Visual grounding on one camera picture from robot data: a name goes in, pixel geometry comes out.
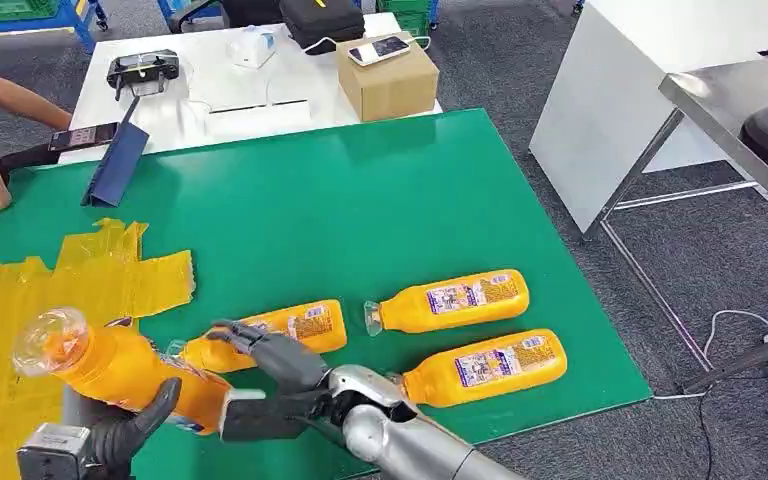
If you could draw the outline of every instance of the cardboard box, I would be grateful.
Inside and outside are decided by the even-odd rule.
[[[412,38],[408,32],[396,35],[406,42]],[[349,49],[389,36],[337,45],[340,86],[363,122],[404,117],[434,108],[440,70],[416,42],[409,42],[408,53],[365,67],[349,58]]]

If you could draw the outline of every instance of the white device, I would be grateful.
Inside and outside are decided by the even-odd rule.
[[[309,102],[293,100],[215,111],[205,118],[204,128],[214,142],[222,143],[303,132],[313,129],[314,125]]]
[[[349,57],[365,67],[408,51],[410,45],[399,37],[390,36],[349,49]]]
[[[228,44],[231,63],[247,68],[260,68],[275,53],[275,36],[263,27],[243,27]]]

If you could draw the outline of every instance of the smartphone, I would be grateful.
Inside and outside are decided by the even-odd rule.
[[[410,46],[399,37],[391,36],[349,50],[349,57],[365,67],[410,51]]]
[[[68,152],[79,148],[105,145],[113,140],[119,124],[116,122],[96,125],[94,127],[79,128],[56,132],[48,142],[49,152]]]

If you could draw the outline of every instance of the metal table leg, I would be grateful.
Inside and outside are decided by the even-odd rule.
[[[163,19],[169,20],[169,17],[172,16],[172,9],[167,0],[157,0],[157,6],[160,8],[160,13],[163,14]]]
[[[686,391],[693,392],[699,390],[700,388],[707,387],[712,382],[719,381],[727,376],[746,369],[751,365],[755,365],[761,361],[768,360],[768,344],[753,349],[744,355],[737,357],[732,362],[729,362],[727,367],[715,368],[705,356],[702,349],[699,348],[699,344],[696,343],[696,340],[684,326],[684,323],[682,323],[679,316],[675,313],[672,307],[670,307],[669,303],[667,303],[667,300],[658,290],[658,287],[655,285],[655,283],[652,281],[652,279],[649,277],[637,259],[634,258],[634,255],[622,241],[622,238],[620,238],[619,234],[608,222],[609,215],[615,210],[626,210],[630,208],[644,207],[648,205],[700,197],[742,188],[753,188],[758,185],[758,183],[755,181],[741,181],[728,183],[725,185],[715,185],[683,192],[668,193],[665,195],[656,195],[653,197],[623,201],[623,198],[628,193],[631,185],[640,175],[643,174],[643,170],[646,168],[649,162],[652,161],[652,159],[655,157],[655,154],[658,153],[658,150],[660,150],[660,148],[664,145],[664,142],[666,142],[667,138],[672,134],[672,132],[676,129],[683,118],[684,114],[682,114],[678,109],[673,109],[673,111],[664,121],[663,125],[661,125],[661,128],[658,129],[658,131],[655,133],[655,136],[649,142],[649,145],[647,145],[643,152],[640,154],[640,157],[638,157],[626,178],[624,178],[620,183],[617,191],[614,192],[614,194],[608,200],[608,203],[600,212],[599,216],[597,216],[594,223],[584,233],[584,237],[589,238],[594,233],[596,228],[601,228],[608,235],[608,238],[617,248],[620,255],[623,256],[629,267],[631,267],[631,270],[637,276],[638,280],[640,280],[640,283],[642,283],[646,288],[649,296],[652,297],[652,300],[655,301],[655,303],[658,305],[658,308],[661,309],[661,311],[667,317],[667,320],[670,321],[670,324],[672,324],[673,328],[675,328],[676,332],[678,332],[682,341],[690,350],[690,353],[705,370],[705,374],[690,382],[688,387],[686,387]]]
[[[681,319],[678,317],[678,315],[676,315],[672,307],[670,307],[670,304],[667,303],[667,301],[664,299],[664,296],[661,295],[660,291],[658,291],[658,287],[655,286],[655,283],[652,282],[652,279],[649,278],[649,275],[646,274],[646,271],[643,270],[643,267],[637,263],[637,259],[634,258],[634,255],[631,254],[631,252],[628,250],[628,247],[625,246],[625,243],[623,243],[620,236],[617,235],[617,232],[614,231],[614,229],[611,227],[611,224],[608,223],[608,220],[602,220],[601,226],[605,233],[608,234],[608,238],[611,239],[611,242],[613,242],[614,246],[616,246],[617,250],[619,250],[620,255],[622,255],[625,261],[628,263],[628,266],[631,267],[631,270],[637,276],[638,280],[640,280],[640,283],[643,284],[643,286],[646,288],[646,291],[658,305],[658,308],[664,312],[667,320],[669,320],[673,328],[676,329],[679,336],[681,337],[681,340],[685,345],[687,345],[687,348],[690,349],[690,353],[693,354],[693,357],[696,359],[696,361],[702,365],[702,368],[705,369],[706,372],[714,368],[713,365],[711,365],[711,362],[708,361],[708,358],[705,357],[705,354],[702,353],[702,349],[699,348],[699,344],[696,343],[696,340],[694,340],[693,336],[690,335],[690,332],[687,331],[684,323],[681,322]]]
[[[78,15],[78,12],[75,11],[75,6],[72,5],[71,0],[60,0],[60,8],[63,9],[66,16],[71,19],[73,24],[72,26],[75,28],[75,34],[78,35],[78,38],[81,39],[81,43],[84,44],[84,48],[87,50],[87,53],[92,54],[92,52],[95,50],[95,39],[92,38],[92,34],[87,28],[87,24],[84,22],[84,19]]]
[[[678,332],[684,344],[687,345],[687,347],[690,349],[690,353],[707,372],[713,368],[711,362],[709,362],[705,355],[702,353],[702,349],[699,348],[696,340],[694,340],[693,336],[690,335],[690,332],[687,331],[684,323],[682,323],[681,319],[678,317],[678,315],[676,315],[675,311],[672,309],[672,307],[670,307],[669,303],[667,303],[664,296],[661,295],[661,292],[658,291],[655,283],[652,282],[652,279],[649,278],[649,275],[646,274],[646,271],[643,270],[643,267],[640,266],[640,263],[638,263],[637,259],[634,258],[634,255],[632,255],[631,251],[629,251],[628,247],[626,247],[625,243],[623,243],[620,236],[611,227],[611,224],[608,223],[608,216],[612,211],[614,211],[615,208],[617,208],[618,205],[620,205],[621,200],[628,193],[628,190],[631,188],[632,184],[634,184],[635,180],[637,180],[637,178],[643,174],[643,170],[647,165],[649,165],[649,162],[652,161],[652,159],[655,157],[655,154],[658,153],[658,150],[661,149],[661,147],[664,145],[664,142],[667,141],[667,138],[669,138],[676,127],[678,127],[678,124],[681,123],[683,118],[684,114],[681,113],[679,109],[673,108],[673,111],[670,112],[670,115],[664,121],[663,125],[661,125],[661,128],[658,129],[658,131],[655,133],[655,136],[640,154],[640,157],[638,157],[637,161],[634,162],[634,165],[631,167],[628,175],[626,175],[626,177],[620,183],[617,190],[608,200],[608,203],[596,217],[596,220],[594,220],[593,224],[590,225],[590,227],[584,233],[584,237],[590,238],[595,233],[596,228],[602,228],[602,230],[605,231],[605,233],[608,235],[608,238],[610,238],[611,242],[614,244],[617,250],[619,250],[620,255],[623,256],[629,267],[631,267],[631,270],[646,288],[646,291],[652,297],[652,300],[655,301],[655,303],[658,305],[658,308],[661,309],[661,311],[667,317],[667,320],[669,320],[673,328],[676,329],[676,332]],[[636,200],[634,202],[637,202],[640,205],[646,205],[646,203],[642,202],[641,200]],[[629,204],[626,203],[624,208],[630,208],[628,205]]]

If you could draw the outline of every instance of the orange liquid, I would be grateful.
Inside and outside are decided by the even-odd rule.
[[[151,403],[163,381],[178,377],[182,380],[181,395],[168,422],[200,435],[218,428],[225,393],[231,388],[222,378],[158,354],[145,337],[130,327],[89,327],[84,345],[71,351],[64,349],[64,341],[75,339],[68,334],[59,339],[52,335],[45,343],[44,350],[51,358],[78,358],[72,358],[74,363],[69,367],[52,373],[81,395],[139,412]]]
[[[367,326],[422,333],[520,315],[528,308],[528,287],[517,270],[495,270],[409,287],[376,305],[367,302]]]
[[[549,383],[566,370],[558,337],[540,328],[432,355],[402,385],[414,403],[450,407]]]
[[[322,300],[239,320],[267,332],[281,333],[307,345],[316,353],[337,350],[346,345],[346,326],[337,300]],[[180,353],[190,365],[217,373],[233,372],[255,366],[248,355],[231,345],[208,340],[207,334],[190,340]]]

